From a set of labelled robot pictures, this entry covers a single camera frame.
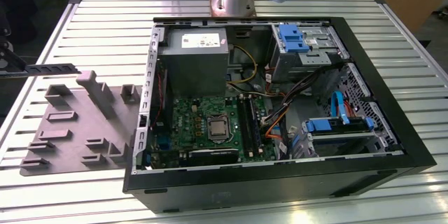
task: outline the floor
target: floor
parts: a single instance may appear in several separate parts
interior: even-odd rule
[[[34,24],[38,29],[38,37],[29,43],[15,45],[15,52],[29,63],[34,63],[46,46],[59,18],[63,14],[69,0],[35,0],[39,8],[34,16]],[[433,15],[417,33],[419,40],[431,40],[429,52],[439,62],[441,66],[448,71],[448,19],[439,20]],[[9,114],[11,106],[17,100],[25,79],[0,81],[0,124]]]

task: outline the red wire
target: red wire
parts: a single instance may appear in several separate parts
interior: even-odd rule
[[[158,79],[159,79],[159,98],[161,98],[161,107],[159,107],[159,112],[155,118],[155,121],[151,125],[151,128],[154,128],[154,126],[157,125],[157,121],[159,119],[161,116],[161,112],[162,112],[162,108],[163,108],[163,94],[162,94],[162,78],[161,78],[161,73],[158,73]]]

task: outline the metal slotted table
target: metal slotted table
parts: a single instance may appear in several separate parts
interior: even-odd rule
[[[386,4],[257,0],[259,16],[342,16],[435,156],[438,166],[357,197],[155,215],[122,192],[125,170],[23,177],[19,165],[45,114],[49,85],[30,78],[0,129],[0,222],[447,223],[448,78]],[[210,16],[209,0],[82,0],[65,11],[38,63],[74,63],[110,86],[142,84],[153,18]]]

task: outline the orange wire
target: orange wire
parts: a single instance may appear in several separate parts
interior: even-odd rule
[[[275,120],[275,122],[274,122],[274,124],[271,125],[269,131],[266,132],[266,135],[265,135],[266,137],[270,136],[270,133],[271,133],[274,127],[277,126],[277,124],[279,123],[281,119],[282,119],[282,118],[285,117],[285,115],[287,114],[289,109],[290,109],[290,108],[287,108],[286,112],[283,112],[283,114],[282,114],[282,115],[278,117],[278,119]]]
[[[283,139],[279,135],[267,135],[266,137],[277,138],[277,139]]]
[[[266,94],[269,94],[269,95],[275,95],[277,93],[271,93],[271,92],[270,92],[270,85],[271,85],[271,83],[267,82],[267,85],[266,85],[266,88],[265,88],[265,89],[266,89],[266,92],[267,92]],[[279,94],[281,94],[283,97],[287,96],[287,95],[285,94],[285,92],[281,92]]]

